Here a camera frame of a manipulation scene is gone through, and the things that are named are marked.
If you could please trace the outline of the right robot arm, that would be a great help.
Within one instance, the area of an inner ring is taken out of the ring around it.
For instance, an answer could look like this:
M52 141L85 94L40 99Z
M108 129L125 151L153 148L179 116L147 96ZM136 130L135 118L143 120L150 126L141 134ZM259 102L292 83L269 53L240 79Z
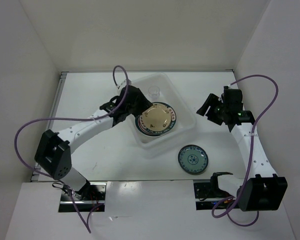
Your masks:
M219 126L225 124L228 127L246 170L243 179L230 172L213 173L209 191L215 197L224 193L234 197L235 205L243 212L276 211L288 182L271 166L258 136L257 121L251 111L244 110L242 101L240 90L223 93L221 97L211 93L196 112Z

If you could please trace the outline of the cream patterned plate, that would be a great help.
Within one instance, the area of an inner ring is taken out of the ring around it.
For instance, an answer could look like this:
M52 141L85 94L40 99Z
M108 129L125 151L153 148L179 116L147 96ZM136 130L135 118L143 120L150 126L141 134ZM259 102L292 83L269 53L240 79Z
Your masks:
M154 103L139 117L141 125L151 131L161 132L172 122L172 115L167 106Z

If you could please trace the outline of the blue patterned plate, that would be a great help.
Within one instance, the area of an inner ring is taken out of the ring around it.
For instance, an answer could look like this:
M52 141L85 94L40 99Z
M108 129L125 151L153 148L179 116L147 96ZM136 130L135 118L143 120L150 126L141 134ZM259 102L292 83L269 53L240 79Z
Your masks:
M200 175L208 167L209 157L206 151L198 145L183 146L177 155L180 167L190 175Z

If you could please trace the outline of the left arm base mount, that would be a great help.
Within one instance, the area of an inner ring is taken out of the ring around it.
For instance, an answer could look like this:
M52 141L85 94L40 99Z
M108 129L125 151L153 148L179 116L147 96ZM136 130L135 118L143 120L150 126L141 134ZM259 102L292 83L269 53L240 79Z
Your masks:
M58 212L74 213L76 210L73 201L63 184L53 182L51 185L53 188L61 190ZM106 190L106 182L92 182L86 193L74 192L72 198L80 212L88 213L92 208L95 208L95 212L104 212Z

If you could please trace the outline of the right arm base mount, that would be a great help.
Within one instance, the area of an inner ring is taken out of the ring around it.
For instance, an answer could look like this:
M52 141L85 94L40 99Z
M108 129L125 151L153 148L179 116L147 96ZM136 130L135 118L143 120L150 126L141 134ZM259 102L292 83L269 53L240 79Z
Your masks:
M197 211L212 210L218 201L230 196L225 191L212 190L212 185L207 179L194 180L193 189Z

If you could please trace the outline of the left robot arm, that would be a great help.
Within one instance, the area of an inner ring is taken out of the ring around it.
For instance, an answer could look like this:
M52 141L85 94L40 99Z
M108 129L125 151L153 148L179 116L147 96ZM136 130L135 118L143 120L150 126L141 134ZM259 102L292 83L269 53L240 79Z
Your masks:
M124 87L120 94L104 103L85 121L54 132L46 130L36 150L35 161L56 181L61 181L79 200L86 199L93 188L89 180L72 165L72 154L85 142L126 120L138 117L153 104L134 86Z

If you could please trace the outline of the dark green rimmed white plate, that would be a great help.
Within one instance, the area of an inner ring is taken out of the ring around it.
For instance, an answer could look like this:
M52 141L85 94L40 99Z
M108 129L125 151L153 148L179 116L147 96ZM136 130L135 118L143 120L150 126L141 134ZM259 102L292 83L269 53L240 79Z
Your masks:
M157 102L153 102L152 105L156 104L156 103L163 104L166 107L168 107L169 112L171 113L172 121L171 121L170 125L165 130L163 130L163 131L152 131L152 130L148 130L147 128L145 128L141 125L140 116L142 114L140 116L138 116L137 118L135 118L134 123L135 123L136 129L139 132L141 132L142 134L144 134L148 137L159 137L159 136L162 136L164 134L167 134L168 132L170 132L176 126L176 123L177 123L177 114L176 114L175 110L169 104L157 101Z

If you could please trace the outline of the clear plastic bin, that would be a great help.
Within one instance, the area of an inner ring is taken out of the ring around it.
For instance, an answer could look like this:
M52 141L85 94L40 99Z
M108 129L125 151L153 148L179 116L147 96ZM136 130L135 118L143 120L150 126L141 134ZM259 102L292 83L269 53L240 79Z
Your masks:
M177 78L173 77L171 72L153 73L133 80L132 85L139 88L148 100L170 105L175 110L177 118L176 125L171 131L164 135L153 137L139 132L135 125L135 117L129 116L129 125L133 136L142 148L153 149L162 146L172 146L181 135L196 126L196 117L180 95L180 91L176 88ZM159 99L155 101L150 99L148 94L150 86L158 86L160 88Z

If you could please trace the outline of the clear plastic cup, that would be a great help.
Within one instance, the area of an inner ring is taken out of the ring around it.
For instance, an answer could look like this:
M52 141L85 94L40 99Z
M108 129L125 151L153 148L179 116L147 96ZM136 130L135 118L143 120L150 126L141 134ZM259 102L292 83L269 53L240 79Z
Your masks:
M160 98L160 95L161 90L158 86L153 85L148 88L148 96L152 101L158 100Z

